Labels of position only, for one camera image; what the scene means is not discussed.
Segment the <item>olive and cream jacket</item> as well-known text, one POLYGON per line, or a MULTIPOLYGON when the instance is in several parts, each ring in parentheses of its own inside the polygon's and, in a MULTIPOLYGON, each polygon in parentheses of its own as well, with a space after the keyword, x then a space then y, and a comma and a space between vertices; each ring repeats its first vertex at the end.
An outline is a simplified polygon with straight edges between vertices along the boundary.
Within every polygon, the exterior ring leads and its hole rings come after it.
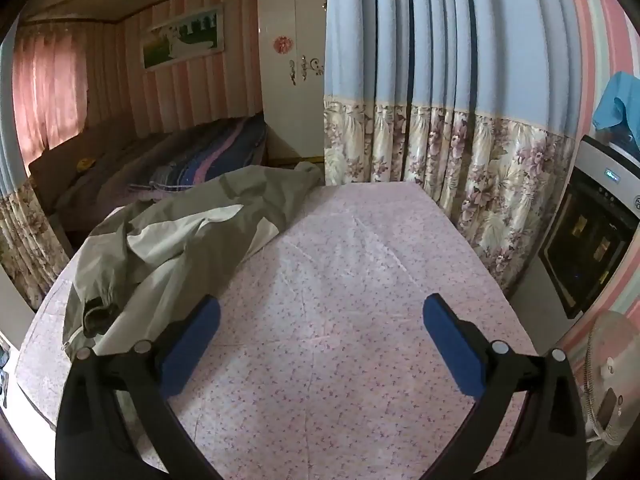
POLYGON ((247 166, 158 202, 113 212, 86 238, 66 304, 63 348, 98 356, 154 341, 284 232, 322 180, 310 162, 247 166))

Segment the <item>white standing fan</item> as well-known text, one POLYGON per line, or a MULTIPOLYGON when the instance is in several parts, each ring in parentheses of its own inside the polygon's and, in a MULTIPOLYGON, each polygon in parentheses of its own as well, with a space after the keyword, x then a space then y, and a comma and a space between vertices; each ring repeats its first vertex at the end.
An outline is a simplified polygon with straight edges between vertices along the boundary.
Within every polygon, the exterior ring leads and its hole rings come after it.
POLYGON ((606 311, 594 321, 584 389, 591 440, 617 448, 639 416, 639 330, 622 314, 606 311))

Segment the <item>black oven appliance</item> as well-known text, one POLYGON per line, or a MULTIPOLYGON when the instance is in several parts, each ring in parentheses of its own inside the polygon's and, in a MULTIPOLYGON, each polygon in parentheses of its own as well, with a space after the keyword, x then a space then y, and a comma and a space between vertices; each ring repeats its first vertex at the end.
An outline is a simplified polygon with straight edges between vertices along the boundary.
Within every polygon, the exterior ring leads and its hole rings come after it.
POLYGON ((578 318, 596 301, 638 226, 639 165, 621 148, 584 136, 539 251, 567 318, 578 318))

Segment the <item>pink floral bed sheet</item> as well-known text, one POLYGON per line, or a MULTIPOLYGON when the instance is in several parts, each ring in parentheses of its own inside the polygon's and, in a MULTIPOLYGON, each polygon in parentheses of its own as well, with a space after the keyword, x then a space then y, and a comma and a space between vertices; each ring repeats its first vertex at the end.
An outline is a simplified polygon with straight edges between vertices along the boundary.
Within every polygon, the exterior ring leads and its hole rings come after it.
MULTIPOLYGON (((22 435, 54 476, 78 252, 15 364, 34 412, 22 435)), ((317 186, 216 298, 218 330, 168 404, 218 479, 424 478, 474 405, 425 329, 431 294, 486 339, 533 352, 500 286, 420 188, 317 186)), ((163 469, 130 395, 117 400, 142 460, 163 469)))

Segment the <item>dark bed with striped blanket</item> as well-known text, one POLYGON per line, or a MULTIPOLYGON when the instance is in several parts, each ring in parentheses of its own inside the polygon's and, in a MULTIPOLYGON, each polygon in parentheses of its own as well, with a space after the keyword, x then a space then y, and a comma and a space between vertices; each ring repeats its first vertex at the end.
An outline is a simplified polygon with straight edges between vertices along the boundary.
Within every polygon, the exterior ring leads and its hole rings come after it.
POLYGON ((66 232, 89 232, 118 207, 161 200, 258 164, 266 137, 262 113, 144 138, 122 116, 44 152, 29 170, 44 212, 55 214, 66 232), (85 157, 96 163, 78 172, 85 157))

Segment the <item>yellow object on bed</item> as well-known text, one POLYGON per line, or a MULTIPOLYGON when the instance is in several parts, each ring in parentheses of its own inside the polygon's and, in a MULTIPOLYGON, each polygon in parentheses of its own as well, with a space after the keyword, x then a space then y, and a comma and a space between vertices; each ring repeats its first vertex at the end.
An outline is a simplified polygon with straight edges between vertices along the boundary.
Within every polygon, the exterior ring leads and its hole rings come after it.
POLYGON ((96 163, 96 160, 93 158, 89 158, 89 157, 85 157, 83 159, 81 159, 76 166, 76 169, 78 172, 81 171, 87 171, 88 169, 90 169, 94 164, 96 163))

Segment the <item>blue cloth on appliance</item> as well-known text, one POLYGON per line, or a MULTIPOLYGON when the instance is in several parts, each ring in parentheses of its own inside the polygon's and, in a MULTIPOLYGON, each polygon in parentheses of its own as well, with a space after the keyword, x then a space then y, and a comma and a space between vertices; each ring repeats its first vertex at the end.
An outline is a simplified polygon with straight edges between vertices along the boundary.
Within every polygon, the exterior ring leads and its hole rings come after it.
POLYGON ((615 73, 608 81, 593 113, 592 124, 597 130, 625 124, 639 139, 640 80, 625 72, 615 73))

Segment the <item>pink window curtain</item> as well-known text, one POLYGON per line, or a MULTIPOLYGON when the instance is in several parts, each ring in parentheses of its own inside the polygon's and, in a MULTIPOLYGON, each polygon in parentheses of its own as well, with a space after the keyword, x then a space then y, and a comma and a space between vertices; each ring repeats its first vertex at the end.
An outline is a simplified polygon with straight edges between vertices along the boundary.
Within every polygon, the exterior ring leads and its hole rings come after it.
POLYGON ((85 128, 86 34, 75 25, 17 29, 12 87, 17 140, 25 165, 85 128))

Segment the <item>framed landscape picture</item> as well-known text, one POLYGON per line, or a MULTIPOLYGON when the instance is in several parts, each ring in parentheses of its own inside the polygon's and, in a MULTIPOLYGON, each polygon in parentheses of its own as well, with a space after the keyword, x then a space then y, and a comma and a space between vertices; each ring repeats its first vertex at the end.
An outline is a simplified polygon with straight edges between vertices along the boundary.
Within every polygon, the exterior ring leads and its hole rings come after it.
POLYGON ((145 70, 157 70, 223 50, 222 4, 176 16, 141 35, 141 61, 145 70))

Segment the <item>white wardrobe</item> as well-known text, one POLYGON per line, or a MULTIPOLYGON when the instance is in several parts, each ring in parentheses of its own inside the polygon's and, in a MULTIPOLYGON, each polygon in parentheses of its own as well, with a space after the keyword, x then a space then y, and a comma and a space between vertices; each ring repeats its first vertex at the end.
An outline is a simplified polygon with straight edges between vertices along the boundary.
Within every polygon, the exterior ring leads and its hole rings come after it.
POLYGON ((321 157, 326 0, 258 0, 258 36, 269 157, 321 157))

